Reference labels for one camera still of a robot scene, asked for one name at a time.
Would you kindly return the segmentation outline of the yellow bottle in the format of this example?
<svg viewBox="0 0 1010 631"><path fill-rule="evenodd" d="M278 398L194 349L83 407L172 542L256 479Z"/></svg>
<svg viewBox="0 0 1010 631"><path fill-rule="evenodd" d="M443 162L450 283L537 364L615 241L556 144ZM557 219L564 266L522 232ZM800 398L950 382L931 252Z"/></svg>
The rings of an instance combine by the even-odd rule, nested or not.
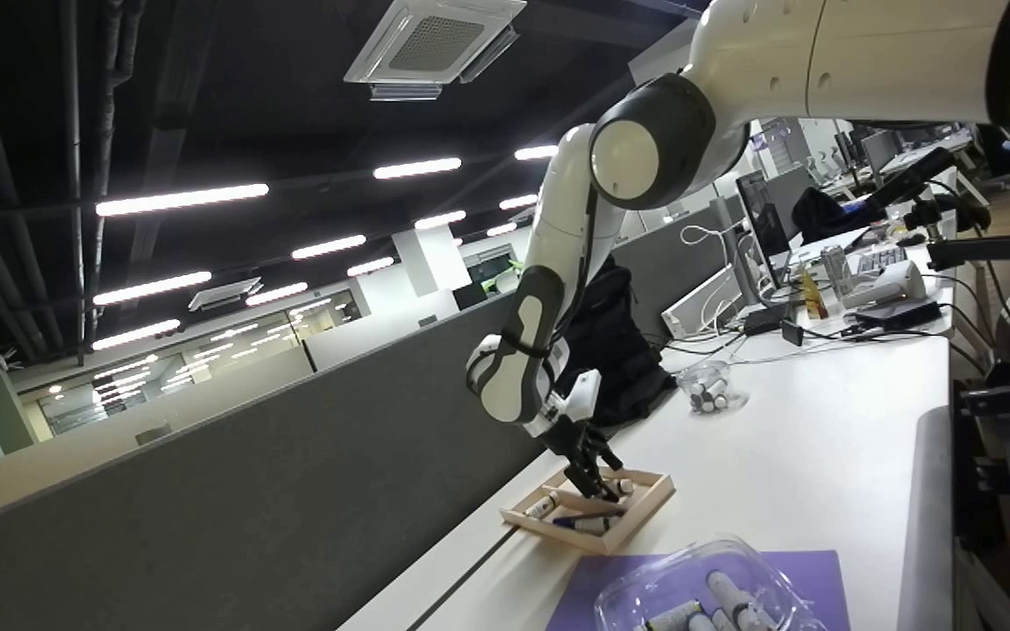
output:
<svg viewBox="0 0 1010 631"><path fill-rule="evenodd" d="M801 288L803 303L805 303L809 319L817 321L829 318L829 309L822 298L821 287L810 272L803 271L801 273Z"/></svg>

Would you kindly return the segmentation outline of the grey desk partition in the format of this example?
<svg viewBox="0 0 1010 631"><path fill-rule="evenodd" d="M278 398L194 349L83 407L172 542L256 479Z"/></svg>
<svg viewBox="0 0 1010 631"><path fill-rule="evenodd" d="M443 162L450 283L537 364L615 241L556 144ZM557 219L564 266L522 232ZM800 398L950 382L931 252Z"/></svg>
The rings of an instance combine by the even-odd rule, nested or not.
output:
<svg viewBox="0 0 1010 631"><path fill-rule="evenodd" d="M466 360L510 298L0 508L0 631L334 631L544 451Z"/></svg>
<svg viewBox="0 0 1010 631"><path fill-rule="evenodd" d="M726 221L709 205L613 249L614 261L630 270L634 296L630 311L637 327L649 339L669 338L662 312L725 267L721 240L701 231L722 230L744 219L737 196L726 197L725 205L729 212Z"/></svg>

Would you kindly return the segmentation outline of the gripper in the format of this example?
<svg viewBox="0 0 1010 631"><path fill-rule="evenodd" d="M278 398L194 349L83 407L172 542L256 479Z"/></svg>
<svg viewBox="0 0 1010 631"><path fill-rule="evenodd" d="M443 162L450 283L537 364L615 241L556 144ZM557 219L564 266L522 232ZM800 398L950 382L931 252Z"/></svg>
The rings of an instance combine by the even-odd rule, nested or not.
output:
<svg viewBox="0 0 1010 631"><path fill-rule="evenodd" d="M622 470L622 460L613 452L609 435L590 428L586 421L574 421L559 415L537 440L552 454L566 460L564 474L587 499L610 500L610 488L602 478L600 460L612 471Z"/></svg>

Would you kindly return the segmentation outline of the white flat box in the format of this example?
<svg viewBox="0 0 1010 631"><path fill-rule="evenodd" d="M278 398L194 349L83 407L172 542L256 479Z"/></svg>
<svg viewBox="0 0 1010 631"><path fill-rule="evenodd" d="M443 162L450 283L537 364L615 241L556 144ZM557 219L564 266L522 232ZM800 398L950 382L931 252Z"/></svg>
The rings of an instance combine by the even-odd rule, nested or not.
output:
<svg viewBox="0 0 1010 631"><path fill-rule="evenodd" d="M732 264L726 264L684 298L661 313L662 323L674 340L705 338L722 334L719 319L742 300L740 284Z"/></svg>

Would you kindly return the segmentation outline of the ceiling air conditioner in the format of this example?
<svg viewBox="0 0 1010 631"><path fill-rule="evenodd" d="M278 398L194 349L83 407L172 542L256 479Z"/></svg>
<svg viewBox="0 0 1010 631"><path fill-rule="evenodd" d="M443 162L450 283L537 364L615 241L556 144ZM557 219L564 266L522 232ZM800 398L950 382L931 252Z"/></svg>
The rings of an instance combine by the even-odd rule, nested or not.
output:
<svg viewBox="0 0 1010 631"><path fill-rule="evenodd" d="M373 103L428 103L473 82L518 40L526 0L394 0L342 80Z"/></svg>
<svg viewBox="0 0 1010 631"><path fill-rule="evenodd" d="M222 305L229 305L236 302L245 302L263 287L260 276L248 277L248 279L238 280L216 287L205 288L193 295L188 304L188 312L194 313L205 310L220 308Z"/></svg>

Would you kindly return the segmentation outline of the ceiling light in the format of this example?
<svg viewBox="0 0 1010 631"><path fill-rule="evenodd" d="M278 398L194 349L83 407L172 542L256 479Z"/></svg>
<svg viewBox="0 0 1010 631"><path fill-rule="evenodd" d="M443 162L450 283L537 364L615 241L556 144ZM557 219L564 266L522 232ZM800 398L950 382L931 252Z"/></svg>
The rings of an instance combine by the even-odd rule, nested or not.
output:
<svg viewBox="0 0 1010 631"><path fill-rule="evenodd" d="M96 214L102 218L112 216L129 216L138 213L152 213L162 210L173 210L221 202L252 199L267 195L270 188L266 183L233 185L233 187L210 188L210 190L192 190L168 195L149 195L128 197L123 200L98 202Z"/></svg>
<svg viewBox="0 0 1010 631"><path fill-rule="evenodd" d="M107 305L111 304L136 301L146 298L146 296L181 290L186 287L193 287L194 285L209 282L211 279L212 272L209 271L199 271L179 276L166 277L161 280L153 280L153 282L119 288L119 290L97 293L95 298L93 298L92 303L95 305L101 305L101 307L107 307Z"/></svg>
<svg viewBox="0 0 1010 631"><path fill-rule="evenodd" d="M377 180L395 180L403 177L417 177L456 171L464 161L461 157L438 157L433 160L410 161L409 163L377 167L373 170L373 178Z"/></svg>
<svg viewBox="0 0 1010 631"><path fill-rule="evenodd" d="M309 257L317 257L325 254L332 254L333 252L344 251L345 249L352 249L363 245L367 241L367 238L361 233L357 235L351 235L345 238L338 238L329 241L322 241L319 244L313 244L311 246L304 246L302 248L295 249L291 252L292 259L302 260L309 259Z"/></svg>

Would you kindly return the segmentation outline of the small bottle with dark cap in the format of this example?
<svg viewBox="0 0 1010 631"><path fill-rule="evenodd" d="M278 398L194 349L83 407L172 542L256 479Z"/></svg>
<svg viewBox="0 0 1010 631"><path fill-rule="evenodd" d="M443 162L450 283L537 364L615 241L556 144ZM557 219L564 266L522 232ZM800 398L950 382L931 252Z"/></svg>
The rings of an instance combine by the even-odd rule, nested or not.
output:
<svg viewBox="0 0 1010 631"><path fill-rule="evenodd" d="M621 520L619 514L581 514L560 516L552 520L553 526L569 528L577 534L603 536Z"/></svg>

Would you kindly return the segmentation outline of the white handheld scanner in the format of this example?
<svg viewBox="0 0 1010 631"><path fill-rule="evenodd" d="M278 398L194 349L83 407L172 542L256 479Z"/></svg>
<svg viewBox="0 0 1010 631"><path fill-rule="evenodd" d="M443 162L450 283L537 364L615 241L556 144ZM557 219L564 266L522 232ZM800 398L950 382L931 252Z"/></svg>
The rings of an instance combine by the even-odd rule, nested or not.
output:
<svg viewBox="0 0 1010 631"><path fill-rule="evenodd" d="M902 260L883 268L873 282L864 284L857 291L843 296L839 303L846 310L869 304L883 304L898 300L918 301L926 299L927 291L921 277L921 269L911 260Z"/></svg>

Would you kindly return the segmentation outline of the clear plastic container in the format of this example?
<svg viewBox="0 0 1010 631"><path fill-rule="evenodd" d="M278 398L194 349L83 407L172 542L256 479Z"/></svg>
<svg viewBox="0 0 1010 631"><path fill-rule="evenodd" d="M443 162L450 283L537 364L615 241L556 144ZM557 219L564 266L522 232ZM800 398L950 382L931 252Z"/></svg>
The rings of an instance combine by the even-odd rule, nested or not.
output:
<svg viewBox="0 0 1010 631"><path fill-rule="evenodd" d="M707 587L717 570L753 596L777 631L829 631L790 580L737 536L688 546L615 580L594 601L598 631L637 631L643 620L690 599L704 613L689 620L688 631L737 631Z"/></svg>

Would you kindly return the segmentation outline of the black backpack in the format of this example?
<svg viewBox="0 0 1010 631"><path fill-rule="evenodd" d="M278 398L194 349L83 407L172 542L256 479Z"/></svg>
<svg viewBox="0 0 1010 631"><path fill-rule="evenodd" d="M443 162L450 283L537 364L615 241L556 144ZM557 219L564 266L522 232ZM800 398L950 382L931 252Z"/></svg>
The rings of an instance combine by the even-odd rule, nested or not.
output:
<svg viewBox="0 0 1010 631"><path fill-rule="evenodd" d="M632 307L632 272L607 257L586 287L566 328L569 359L556 392L568 394L589 369L601 375L592 424L607 436L649 418L676 390L676 379L661 366L661 354L637 327Z"/></svg>

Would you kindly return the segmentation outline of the monitor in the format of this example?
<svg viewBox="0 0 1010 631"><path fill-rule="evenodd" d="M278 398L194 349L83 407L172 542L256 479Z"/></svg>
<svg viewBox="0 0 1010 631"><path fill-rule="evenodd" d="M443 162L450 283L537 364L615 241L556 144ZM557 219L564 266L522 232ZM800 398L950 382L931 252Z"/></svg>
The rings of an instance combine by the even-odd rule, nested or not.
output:
<svg viewBox="0 0 1010 631"><path fill-rule="evenodd" d="M791 265L800 262L802 235L794 223L793 209L814 185L808 169L794 167L777 176L760 172L735 180L746 219L750 221L763 267L775 290L786 286Z"/></svg>

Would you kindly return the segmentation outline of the keyboard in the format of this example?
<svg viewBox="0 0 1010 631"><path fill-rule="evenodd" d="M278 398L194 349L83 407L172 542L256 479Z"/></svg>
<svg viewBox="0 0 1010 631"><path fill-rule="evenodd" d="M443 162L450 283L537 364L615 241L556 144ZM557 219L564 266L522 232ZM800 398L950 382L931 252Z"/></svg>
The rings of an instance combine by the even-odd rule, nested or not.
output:
<svg viewBox="0 0 1010 631"><path fill-rule="evenodd" d="M881 274L891 265L903 262L907 259L906 249L902 247L889 247L877 249L876 251L863 254L858 257L855 274L869 275Z"/></svg>

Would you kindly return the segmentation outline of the purple mat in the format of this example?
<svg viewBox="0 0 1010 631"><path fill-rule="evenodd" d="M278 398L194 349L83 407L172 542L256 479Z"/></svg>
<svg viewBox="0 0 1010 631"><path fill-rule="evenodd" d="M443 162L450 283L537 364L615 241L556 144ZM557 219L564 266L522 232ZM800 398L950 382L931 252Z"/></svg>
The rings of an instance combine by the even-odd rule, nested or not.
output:
<svg viewBox="0 0 1010 631"><path fill-rule="evenodd" d="M850 631L849 610L837 552L826 550L765 551L768 563L790 580L810 611L829 631ZM544 631L597 631L594 601L610 583L646 564L656 555L582 556L566 583Z"/></svg>

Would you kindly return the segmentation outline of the wooden compartment box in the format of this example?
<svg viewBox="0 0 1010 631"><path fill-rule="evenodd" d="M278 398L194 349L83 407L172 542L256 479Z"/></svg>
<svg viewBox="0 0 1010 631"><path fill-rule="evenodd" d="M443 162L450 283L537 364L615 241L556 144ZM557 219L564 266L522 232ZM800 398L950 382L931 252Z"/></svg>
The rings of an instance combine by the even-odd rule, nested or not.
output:
<svg viewBox="0 0 1010 631"><path fill-rule="evenodd" d="M620 550L629 537L639 528L644 526L651 516L656 513L658 508L676 491L671 476L649 471L621 470L612 471L608 467L600 469L602 478L609 486L609 479L632 479L635 483L635 491L630 496L621 498L615 493L613 500L587 499L580 495L576 487L566 479L564 470L554 472L537 485L534 490L517 502L512 507L501 508L500 516L502 522L509 526L519 528L525 534L538 535L549 542L563 543L589 554L613 555ZM548 492L558 492L560 506L557 510L545 518L538 521L526 518L523 514L525 508L532 506L536 500L540 500ZM559 528L553 526L552 520L560 516L581 515L581 514L619 514L622 518L616 526L612 527L603 536L592 536L577 534L569 528Z"/></svg>

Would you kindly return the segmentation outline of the clear bag of bottles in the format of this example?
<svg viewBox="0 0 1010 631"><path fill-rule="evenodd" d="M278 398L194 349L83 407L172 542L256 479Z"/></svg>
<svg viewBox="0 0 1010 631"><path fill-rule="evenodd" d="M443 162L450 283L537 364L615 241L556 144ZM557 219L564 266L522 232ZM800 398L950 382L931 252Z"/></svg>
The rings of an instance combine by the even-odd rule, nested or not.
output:
<svg viewBox="0 0 1010 631"><path fill-rule="evenodd" d="M735 384L732 367L719 360L705 360L674 375L676 384L694 415L720 415L740 410L750 396Z"/></svg>

